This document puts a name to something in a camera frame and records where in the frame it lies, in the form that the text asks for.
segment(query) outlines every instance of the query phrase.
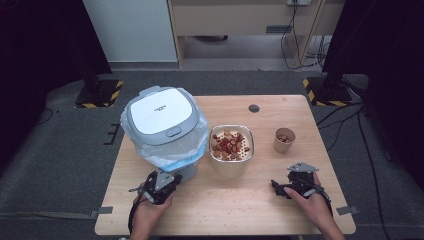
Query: white bowl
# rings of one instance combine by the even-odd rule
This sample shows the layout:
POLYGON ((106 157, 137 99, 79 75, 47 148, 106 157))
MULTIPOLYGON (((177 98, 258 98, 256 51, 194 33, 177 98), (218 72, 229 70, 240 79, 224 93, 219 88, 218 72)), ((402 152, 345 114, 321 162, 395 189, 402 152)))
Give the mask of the white bowl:
POLYGON ((214 127, 209 135, 209 152, 212 158, 212 168, 219 176, 223 178, 240 177, 246 172, 247 164, 254 153, 252 133, 247 127, 240 125, 220 125, 214 127), (224 130, 229 131, 233 136, 236 136, 237 133, 240 133, 244 137, 244 139, 241 141, 242 147, 237 152, 239 159, 225 160, 225 158, 222 157, 222 154, 220 156, 214 155, 212 141, 214 136, 216 136, 215 138, 221 140, 224 137, 224 130))

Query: gray carpet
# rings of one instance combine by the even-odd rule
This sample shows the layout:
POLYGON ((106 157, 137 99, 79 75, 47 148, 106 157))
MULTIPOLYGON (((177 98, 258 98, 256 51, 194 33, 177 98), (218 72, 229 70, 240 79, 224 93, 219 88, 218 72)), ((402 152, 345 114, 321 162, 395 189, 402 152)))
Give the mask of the gray carpet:
MULTIPOLYGON (((116 72, 124 81, 113 107, 78 109, 74 101, 82 81, 51 92, 47 108, 34 126, 8 171, 0 179, 0 213, 63 212, 89 214, 97 210, 112 173, 123 137, 114 131, 129 100, 153 85, 183 87, 193 95, 302 94, 302 79, 316 72, 116 72)), ((319 126, 342 120, 361 106, 346 107, 319 126)), ((316 121, 336 107, 311 106, 316 121)), ((388 162, 373 125, 363 114, 366 135, 378 178, 381 207, 391 239, 424 236, 424 193, 398 163, 388 162)), ((378 214, 376 188, 370 161, 357 118, 320 130, 329 156, 354 215, 357 231, 347 239, 385 239, 378 214)), ((0 239, 119 239, 100 237, 94 232, 95 220, 0 219, 0 239)), ((321 239, 304 236, 304 239, 321 239)))

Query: logo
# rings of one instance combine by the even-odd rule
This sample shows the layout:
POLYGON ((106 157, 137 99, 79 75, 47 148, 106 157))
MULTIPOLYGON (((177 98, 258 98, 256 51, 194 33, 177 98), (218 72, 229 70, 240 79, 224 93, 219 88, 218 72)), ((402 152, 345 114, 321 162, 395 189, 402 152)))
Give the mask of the logo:
POLYGON ((155 108, 155 110, 154 111, 162 111, 163 109, 165 109, 166 108, 166 105, 163 105, 163 106, 161 106, 161 107, 158 107, 158 108, 155 108))

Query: hand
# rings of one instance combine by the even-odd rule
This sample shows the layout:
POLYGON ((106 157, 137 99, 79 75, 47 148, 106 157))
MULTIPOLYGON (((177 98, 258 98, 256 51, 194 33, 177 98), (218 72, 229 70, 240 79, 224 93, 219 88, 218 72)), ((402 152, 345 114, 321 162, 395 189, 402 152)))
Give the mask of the hand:
POLYGON ((166 201, 161 205, 154 205, 148 200, 138 205, 133 218, 133 228, 131 232, 131 240, 147 240, 155 229, 160 217, 172 205, 174 193, 169 195, 166 201))
MULTIPOLYGON (((316 173, 314 173, 313 177, 314 183, 316 185, 321 185, 316 173)), ((296 201, 303 213, 305 213, 308 219, 318 227, 325 239, 345 239, 340 228, 334 221, 333 216, 331 216, 324 198, 320 194, 313 193, 309 199, 305 199, 291 188, 286 187, 284 191, 296 201)))

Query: white cabinet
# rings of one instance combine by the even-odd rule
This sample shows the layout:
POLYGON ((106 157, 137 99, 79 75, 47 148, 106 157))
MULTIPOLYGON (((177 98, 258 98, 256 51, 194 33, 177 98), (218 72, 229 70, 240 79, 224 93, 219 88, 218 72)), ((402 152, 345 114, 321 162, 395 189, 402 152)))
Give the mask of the white cabinet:
POLYGON ((177 62, 166 0, 84 0, 109 62, 177 62))

